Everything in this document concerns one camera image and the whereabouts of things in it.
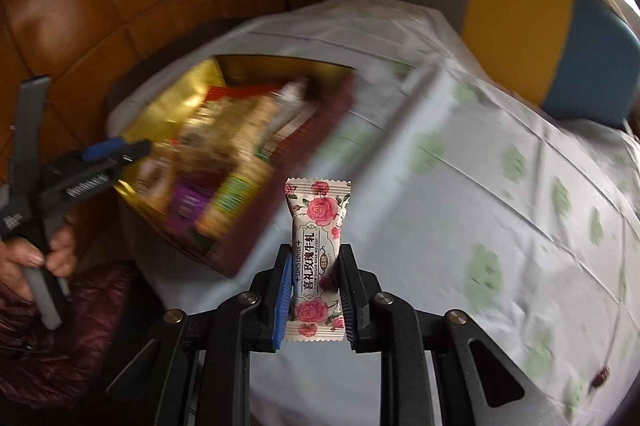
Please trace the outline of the person's left hand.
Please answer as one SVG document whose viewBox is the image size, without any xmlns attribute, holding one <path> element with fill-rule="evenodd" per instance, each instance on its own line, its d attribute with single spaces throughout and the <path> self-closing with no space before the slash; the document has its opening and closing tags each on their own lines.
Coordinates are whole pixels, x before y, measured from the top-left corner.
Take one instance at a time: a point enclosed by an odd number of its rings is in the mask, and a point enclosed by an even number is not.
<svg viewBox="0 0 640 426">
<path fill-rule="evenodd" d="M 1 283 L 17 296 L 32 301 L 23 269 L 47 268 L 52 275 L 68 278 L 77 266 L 74 227 L 64 225 L 50 238 L 50 252 L 44 255 L 32 243 L 18 238 L 1 244 Z"/>
</svg>

